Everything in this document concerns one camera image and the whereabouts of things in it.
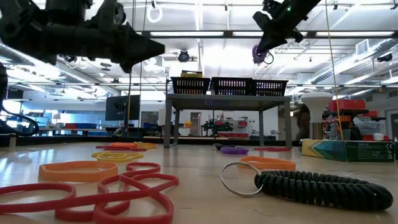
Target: green box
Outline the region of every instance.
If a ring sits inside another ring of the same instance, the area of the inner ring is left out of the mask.
[[[394,145],[390,141],[330,141],[304,139],[304,156],[345,162],[394,162]]]

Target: desk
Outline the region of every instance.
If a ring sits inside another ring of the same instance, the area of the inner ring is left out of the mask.
[[[56,135],[57,131],[71,131],[72,134],[77,134],[78,131],[83,132],[83,135],[88,135],[89,131],[104,131],[103,129],[70,129],[70,128],[39,128],[39,136],[43,133],[52,131],[52,136]]]
[[[292,125],[290,120],[290,97],[288,96],[223,96],[223,95],[166,95],[166,118],[164,147],[178,144],[178,128],[174,129],[174,143],[170,145],[172,108],[175,108],[175,124],[180,123],[180,110],[231,110],[259,112],[259,140],[264,145],[264,115],[279,105],[285,106],[286,147],[292,148]]]

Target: black coiled keychain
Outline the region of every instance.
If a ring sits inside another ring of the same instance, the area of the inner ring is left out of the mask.
[[[254,183],[269,195],[352,210],[385,210],[394,201],[383,186],[364,180],[300,171],[267,171]]]

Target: black plastic crate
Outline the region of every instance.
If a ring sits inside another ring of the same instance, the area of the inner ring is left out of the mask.
[[[253,80],[253,96],[285,96],[288,80]]]
[[[175,94],[205,95],[209,89],[209,78],[171,77]]]
[[[211,78],[212,95],[251,95],[252,78]]]

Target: person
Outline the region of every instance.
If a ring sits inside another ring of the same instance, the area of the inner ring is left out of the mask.
[[[296,141],[310,138],[310,110],[303,104],[297,116],[298,133]]]

